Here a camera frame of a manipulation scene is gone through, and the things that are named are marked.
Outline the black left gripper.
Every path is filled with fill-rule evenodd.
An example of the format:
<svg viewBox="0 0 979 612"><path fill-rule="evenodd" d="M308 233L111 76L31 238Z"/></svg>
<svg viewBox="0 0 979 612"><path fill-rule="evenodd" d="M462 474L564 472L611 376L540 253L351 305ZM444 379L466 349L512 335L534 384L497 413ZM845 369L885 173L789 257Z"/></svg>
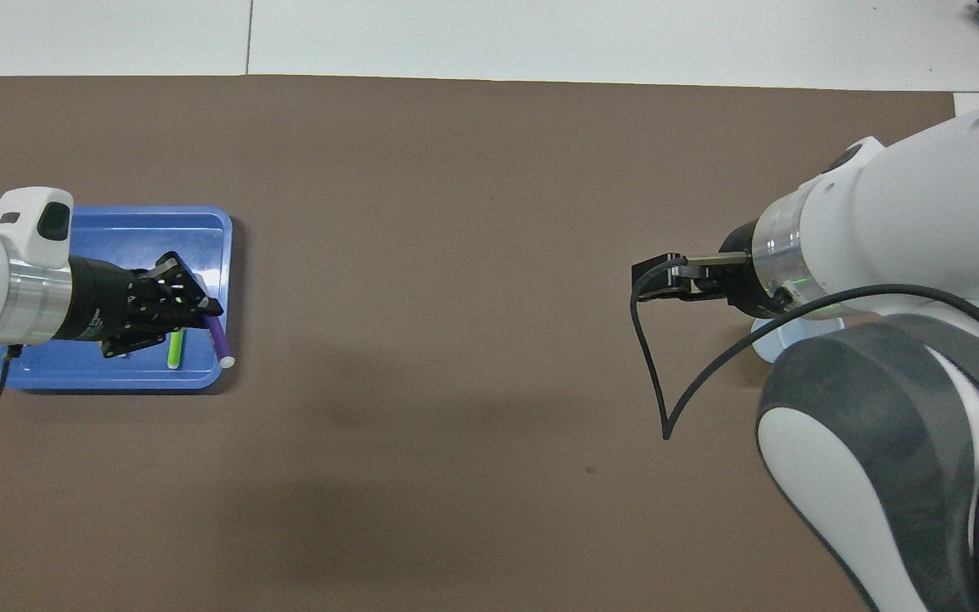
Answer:
<svg viewBox="0 0 979 612"><path fill-rule="evenodd" d="M71 255L71 297L52 338L99 342L105 358L163 344L168 328L206 328L225 314L178 252L148 270Z"/></svg>

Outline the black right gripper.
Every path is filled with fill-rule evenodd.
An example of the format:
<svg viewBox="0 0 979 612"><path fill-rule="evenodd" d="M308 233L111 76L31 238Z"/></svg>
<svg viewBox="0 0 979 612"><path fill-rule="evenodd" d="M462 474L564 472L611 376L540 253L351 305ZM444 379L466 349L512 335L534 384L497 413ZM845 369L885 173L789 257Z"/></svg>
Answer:
<svg viewBox="0 0 979 612"><path fill-rule="evenodd" d="M742 224L727 234L718 252L741 252L751 256L753 239L758 220ZM777 290L772 295L758 279L753 259L746 263L723 268L711 286L695 286L681 271L688 266L688 257L679 252L666 252L653 258L634 263L631 266L631 284L660 286L644 289L638 295L638 302L683 301L687 303L704 301L724 301L727 305L742 311L746 316L758 319L773 319L788 310L788 294Z"/></svg>

